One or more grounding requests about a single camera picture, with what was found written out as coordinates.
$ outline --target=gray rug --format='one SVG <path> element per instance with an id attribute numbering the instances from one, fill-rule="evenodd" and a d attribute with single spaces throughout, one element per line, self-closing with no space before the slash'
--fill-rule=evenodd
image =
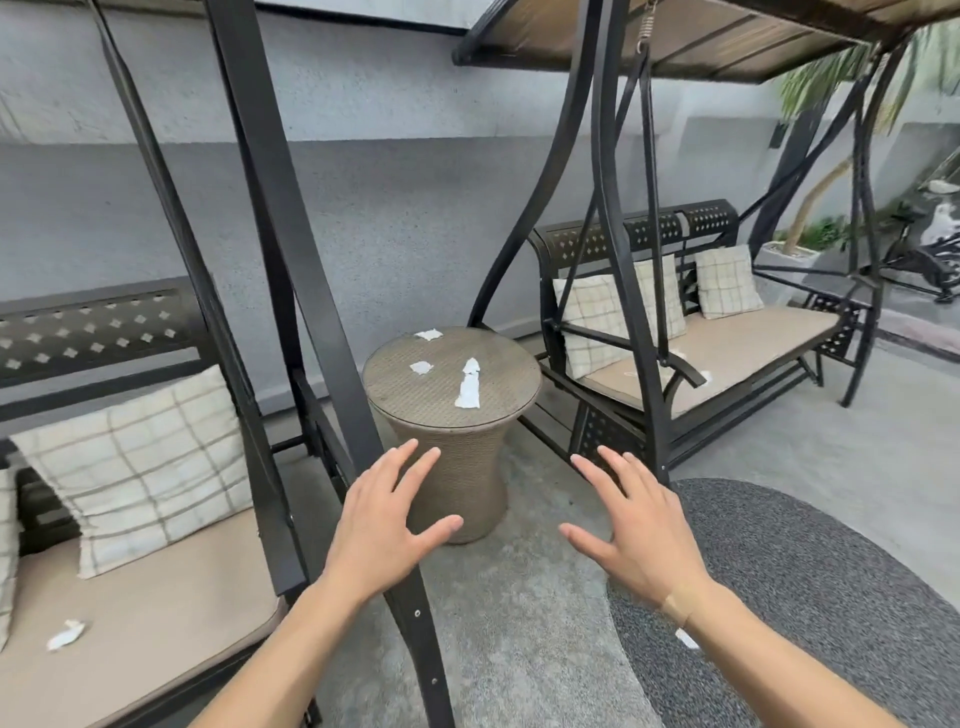
<path id="1" fill-rule="evenodd" d="M 676 484 L 710 573 L 767 624 L 916 728 L 960 721 L 960 615 L 884 550 L 795 498 L 736 480 Z M 699 650 L 610 588 L 637 679 L 666 728 L 759 722 Z"/>

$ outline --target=round table top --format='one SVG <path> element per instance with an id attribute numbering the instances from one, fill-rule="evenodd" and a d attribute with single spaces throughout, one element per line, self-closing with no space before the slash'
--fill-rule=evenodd
<path id="1" fill-rule="evenodd" d="M 387 417 L 435 429 L 483 428 L 517 416 L 540 392 L 540 365 L 516 341 L 483 328 L 438 329 L 427 341 L 403 334 L 367 360 L 363 382 L 371 404 Z M 464 367 L 480 365 L 480 406 L 455 406 Z M 433 366 L 419 375 L 411 364 Z"/>

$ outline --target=white checkered pillow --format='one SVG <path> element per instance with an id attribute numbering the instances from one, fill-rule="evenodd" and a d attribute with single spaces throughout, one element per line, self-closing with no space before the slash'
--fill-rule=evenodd
<path id="1" fill-rule="evenodd" d="M 16 585 L 16 560 L 20 552 L 20 534 L 16 526 L 16 486 L 13 469 L 0 470 L 0 650 L 10 635 L 13 613 L 13 588 Z"/>
<path id="2" fill-rule="evenodd" d="M 84 579 L 251 506 L 219 367 L 11 439 L 80 525 Z"/>
<path id="3" fill-rule="evenodd" d="M 564 292 L 566 279 L 554 279 L 557 301 Z M 564 321 L 575 326 L 603 331 L 627 338 L 627 322 L 623 318 L 620 297 L 616 293 L 613 275 L 589 276 L 576 279 L 570 288 L 570 298 L 564 309 Z M 570 377 L 579 379 L 614 361 L 633 356 L 629 349 L 618 349 L 610 344 L 564 334 L 566 368 Z"/>
<path id="4" fill-rule="evenodd" d="M 722 319 L 763 307 L 747 246 L 713 248 L 699 252 L 694 259 L 700 310 L 705 319 Z"/>
<path id="5" fill-rule="evenodd" d="M 644 260 L 634 263 L 636 282 L 640 284 L 643 307 L 647 309 L 650 333 L 657 341 L 657 291 L 654 287 L 654 263 Z M 680 303 L 680 286 L 677 283 L 677 264 L 673 255 L 663 257 L 663 302 L 666 304 L 666 337 L 675 339 L 686 333 L 684 307 Z"/>

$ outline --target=porch swing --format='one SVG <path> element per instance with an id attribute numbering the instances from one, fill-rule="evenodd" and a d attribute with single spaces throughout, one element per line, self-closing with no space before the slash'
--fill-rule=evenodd
<path id="1" fill-rule="evenodd" d="M 564 459 L 578 453 L 604 466 L 598 445 L 641 451 L 661 482 L 669 483 L 671 466 L 779 395 L 808 379 L 823 386 L 824 358 L 852 367 L 841 400 L 850 406 L 876 339 L 883 300 L 870 132 L 909 35 L 918 25 L 959 12 L 957 2 L 920 9 L 905 3 L 868 6 L 824 0 L 732 0 L 722 5 L 705 0 L 583 0 L 579 10 L 572 0 L 494 3 L 454 52 L 455 62 L 569 69 L 564 106 L 540 179 L 484 280 L 469 319 L 471 326 L 484 326 L 497 285 L 529 242 L 540 268 L 545 345 L 541 369 L 558 389 L 573 396 L 577 410 L 572 423 L 561 422 L 569 431 L 566 442 L 548 431 L 556 432 L 553 427 L 540 426 L 529 416 L 521 421 Z M 760 199 L 740 214 L 726 200 L 660 207 L 654 75 L 761 83 L 853 42 L 872 45 L 869 64 L 821 140 Z M 617 108 L 617 79 L 624 71 L 627 80 Z M 874 82 L 868 104 L 867 90 Z M 583 220 L 535 227 L 569 159 L 591 85 L 594 192 L 587 212 Z M 636 89 L 647 211 L 624 214 L 614 149 Z M 847 280 L 849 288 L 838 295 L 784 279 L 776 274 L 801 269 L 757 265 L 757 249 L 735 246 L 741 223 L 783 191 L 792 196 L 851 119 L 852 239 L 862 232 L 869 259 L 860 261 L 859 246 L 850 245 L 846 272 L 817 271 Z M 788 201 L 779 200 L 780 209 Z M 717 281 L 707 291 L 705 271 L 720 275 L 710 271 L 711 261 L 732 266 L 741 278 L 756 276 L 790 286 L 805 298 L 789 306 L 753 305 L 735 315 L 707 311 L 707 295 L 713 297 L 710 307 L 717 307 Z M 721 289 L 728 285 L 719 282 Z M 585 295 L 570 315 L 578 290 Z M 866 295 L 857 296 L 861 291 Z M 724 295 L 721 290 L 721 308 Z M 671 330 L 675 328 L 680 334 Z"/>

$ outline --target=metal backrest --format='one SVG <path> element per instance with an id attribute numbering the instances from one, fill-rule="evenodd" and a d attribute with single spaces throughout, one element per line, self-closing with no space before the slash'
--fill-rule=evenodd
<path id="1" fill-rule="evenodd" d="M 709 200 L 690 205 L 664 207 L 660 210 L 660 237 L 665 254 L 680 251 L 686 243 L 689 255 L 697 251 L 714 248 L 719 245 L 731 245 L 736 236 L 723 236 L 724 232 L 737 229 L 736 210 L 726 200 Z M 549 271 L 552 278 L 558 278 L 560 272 L 568 268 L 575 256 L 577 240 L 583 220 L 559 225 L 539 227 L 534 231 L 536 239 L 531 240 L 541 257 L 540 268 Z M 625 227 L 630 235 L 630 245 L 637 260 L 650 257 L 650 220 L 646 212 L 638 212 L 625 218 Z M 587 230 L 586 247 L 582 264 L 607 261 L 610 259 L 607 236 L 600 223 L 596 222 Z M 684 261 L 684 270 L 692 266 L 692 258 Z"/>
<path id="2" fill-rule="evenodd" d="M 191 348 L 199 358 L 84 385 L 54 381 L 46 394 L 0 404 L 0 422 L 189 376 L 217 363 L 186 277 L 0 303 L 0 390 Z"/>

